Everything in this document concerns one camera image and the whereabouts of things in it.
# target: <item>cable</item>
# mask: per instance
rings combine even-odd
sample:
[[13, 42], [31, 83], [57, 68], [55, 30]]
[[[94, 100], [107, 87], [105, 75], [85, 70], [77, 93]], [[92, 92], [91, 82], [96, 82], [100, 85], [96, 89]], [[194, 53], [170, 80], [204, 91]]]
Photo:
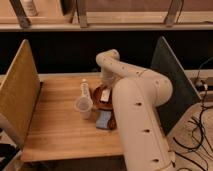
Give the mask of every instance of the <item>cable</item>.
[[197, 81], [198, 81], [198, 79], [199, 79], [200, 70], [203, 68], [203, 66], [204, 66], [205, 64], [207, 64], [207, 63], [210, 62], [211, 60], [213, 60], [213, 56], [210, 57], [209, 59], [207, 59], [206, 61], [204, 61], [204, 62], [199, 66], [197, 76], [196, 76], [196, 78], [195, 78], [195, 80], [194, 80], [194, 84], [195, 84], [195, 85], [196, 85], [196, 83], [197, 83]]
[[208, 171], [209, 170], [208, 162], [198, 152], [195, 151], [195, 154], [197, 154], [206, 163], [206, 171]]
[[200, 141], [199, 141], [199, 143], [195, 146], [195, 147], [189, 147], [189, 146], [186, 146], [186, 145], [184, 145], [184, 144], [182, 144], [182, 143], [180, 143], [175, 137], [173, 137], [173, 140], [175, 141], [175, 143], [176, 144], [178, 144], [180, 147], [182, 147], [182, 148], [185, 148], [185, 149], [187, 149], [187, 150], [189, 150], [189, 151], [192, 151], [192, 150], [197, 150], [201, 145], [202, 145], [202, 143], [203, 143], [203, 140], [204, 140], [204, 136], [203, 136], [203, 130], [202, 130], [202, 127], [201, 127], [201, 125], [200, 124], [198, 124], [197, 125], [197, 127], [199, 128], [199, 130], [200, 130], [200, 135], [201, 135], [201, 138], [200, 138]]
[[181, 168], [179, 168], [177, 171], [181, 171], [181, 170], [193, 171], [192, 169], [189, 169], [189, 168], [187, 168], [187, 167], [181, 167]]
[[197, 162], [195, 162], [194, 160], [191, 160], [190, 158], [183, 156], [182, 154], [178, 153], [175, 151], [175, 154], [177, 154], [178, 156], [182, 157], [185, 160], [190, 161], [191, 163], [193, 163], [194, 165], [196, 165], [197, 167], [199, 167], [201, 170], [206, 171], [200, 164], [198, 164]]

